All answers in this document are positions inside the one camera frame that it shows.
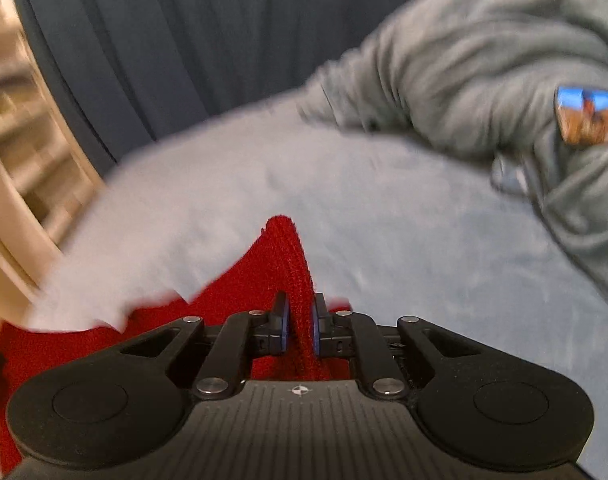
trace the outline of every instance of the light blue bedsheet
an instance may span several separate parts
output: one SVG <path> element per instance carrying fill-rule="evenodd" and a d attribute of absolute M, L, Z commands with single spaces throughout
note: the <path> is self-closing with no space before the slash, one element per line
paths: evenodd
<path fill-rule="evenodd" d="M 596 408 L 580 463 L 608 480 L 608 305 L 532 206 L 406 137 L 341 134 L 292 96 L 132 156 L 37 301 L 34 328 L 116 326 L 140 298 L 190 297 L 274 214 L 299 229 L 316 290 L 380 324 L 415 314 L 577 381 Z"/>

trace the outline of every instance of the gray blanket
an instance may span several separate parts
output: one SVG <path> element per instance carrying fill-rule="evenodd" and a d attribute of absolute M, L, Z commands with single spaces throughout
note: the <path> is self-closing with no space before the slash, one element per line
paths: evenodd
<path fill-rule="evenodd" d="M 459 156 L 516 154 L 517 181 L 608 298 L 608 146 L 562 142 L 560 85 L 608 90 L 608 0 L 412 0 L 322 66 L 301 111 L 342 128 L 412 126 Z"/>

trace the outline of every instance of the ribbed black surface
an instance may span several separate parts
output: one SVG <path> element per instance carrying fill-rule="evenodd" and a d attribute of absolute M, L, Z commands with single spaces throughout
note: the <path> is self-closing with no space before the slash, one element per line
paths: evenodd
<path fill-rule="evenodd" d="M 133 463 L 63 471 L 26 460 L 8 480 L 579 480 L 571 464 L 510 474 L 470 466 L 434 446 L 397 402 L 363 396 L 354 381 L 249 381 L 229 400 L 202 402 L 164 447 Z"/>

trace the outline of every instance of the dark blue curtain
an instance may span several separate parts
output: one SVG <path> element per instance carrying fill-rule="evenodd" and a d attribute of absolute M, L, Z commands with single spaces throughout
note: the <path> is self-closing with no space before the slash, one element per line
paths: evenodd
<path fill-rule="evenodd" d="M 407 0 L 16 0 L 100 173 L 135 148 L 302 84 Z"/>

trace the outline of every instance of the red towel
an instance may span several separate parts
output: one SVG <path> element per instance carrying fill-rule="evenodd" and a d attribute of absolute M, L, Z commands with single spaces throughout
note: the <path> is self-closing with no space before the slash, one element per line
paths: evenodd
<path fill-rule="evenodd" d="M 0 463 L 6 474 L 20 462 L 5 421 L 6 404 L 17 388 L 49 368 L 86 356 L 175 319 L 199 315 L 206 324 L 221 324 L 245 310 L 270 310 L 275 294 L 285 290 L 290 300 L 291 338 L 287 354 L 253 363 L 252 377 L 281 380 L 325 380 L 349 377 L 342 360 L 318 360 L 310 335 L 313 282 L 292 221 L 271 218 L 261 236 L 226 273 L 190 303 L 175 300 L 164 306 L 132 312 L 124 333 L 98 327 L 75 333 L 33 333 L 4 323 L 0 329 Z"/>

